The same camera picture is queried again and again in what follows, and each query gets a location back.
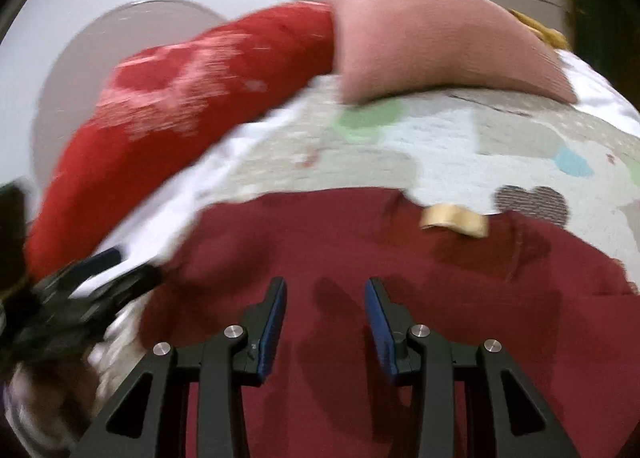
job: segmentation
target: blue gripper pad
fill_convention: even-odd
[[[364,304],[371,333],[376,344],[378,361],[384,372],[393,380],[398,376],[396,366],[396,347],[394,345],[391,328],[386,320],[382,304],[378,294],[373,287],[372,280],[369,279],[365,285]]]
[[[276,350],[278,349],[278,341],[280,340],[280,332],[282,331],[282,323],[284,314],[287,309],[287,283],[284,279],[279,278],[275,297],[269,312],[269,318],[260,337],[258,351],[258,367],[256,374],[260,382],[264,382],[271,373],[273,361],[276,358]]]

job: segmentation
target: silver screw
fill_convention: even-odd
[[[227,326],[225,328],[225,337],[228,337],[229,339],[237,339],[243,333],[244,330],[237,324],[232,324],[231,326]]]
[[[490,353],[497,353],[502,349],[502,345],[495,339],[487,339],[484,341],[484,349]]]
[[[166,355],[170,351],[171,351],[171,344],[169,343],[158,343],[157,345],[154,346],[154,353],[159,357]]]
[[[411,326],[411,333],[415,337],[426,337],[431,333],[431,330],[424,324],[414,324]]]

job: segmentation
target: blue spot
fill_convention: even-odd
[[[569,176],[586,177],[593,174],[593,169],[589,167],[587,160],[571,151],[566,145],[560,148],[560,151],[558,151],[558,154],[556,154],[554,158],[554,162],[556,162],[559,170],[565,174],[569,174]]]

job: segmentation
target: clothing tag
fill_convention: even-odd
[[[471,237],[487,237],[489,221],[486,216],[453,203],[437,203],[422,212],[420,228],[446,227]]]

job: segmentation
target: pink cushion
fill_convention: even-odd
[[[346,104],[445,85],[577,102],[556,53],[489,0],[330,2]]]

